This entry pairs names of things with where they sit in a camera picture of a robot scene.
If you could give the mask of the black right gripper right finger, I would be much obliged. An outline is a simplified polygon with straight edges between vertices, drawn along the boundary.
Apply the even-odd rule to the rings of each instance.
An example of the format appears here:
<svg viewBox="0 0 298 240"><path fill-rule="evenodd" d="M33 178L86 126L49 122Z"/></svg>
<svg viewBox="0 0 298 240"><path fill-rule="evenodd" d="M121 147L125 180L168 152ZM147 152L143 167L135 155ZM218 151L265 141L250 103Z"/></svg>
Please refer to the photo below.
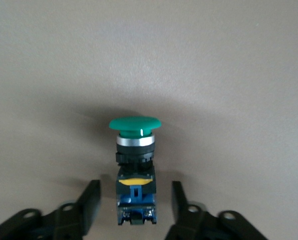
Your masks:
<svg viewBox="0 0 298 240"><path fill-rule="evenodd" d="M172 182L175 224L167 240L265 240L266 237L243 215L233 210L211 215L204 204L188 201L180 181Z"/></svg>

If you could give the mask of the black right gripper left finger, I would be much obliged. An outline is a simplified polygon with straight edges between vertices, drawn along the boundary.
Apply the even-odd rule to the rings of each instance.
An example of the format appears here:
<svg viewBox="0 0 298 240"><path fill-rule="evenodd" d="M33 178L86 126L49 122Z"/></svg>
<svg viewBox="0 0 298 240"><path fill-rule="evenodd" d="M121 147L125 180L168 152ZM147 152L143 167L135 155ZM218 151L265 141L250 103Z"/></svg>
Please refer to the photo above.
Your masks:
<svg viewBox="0 0 298 240"><path fill-rule="evenodd" d="M101 202L101 182L92 180L76 202L42 215L36 208L19 211L0 224L0 240L82 240Z"/></svg>

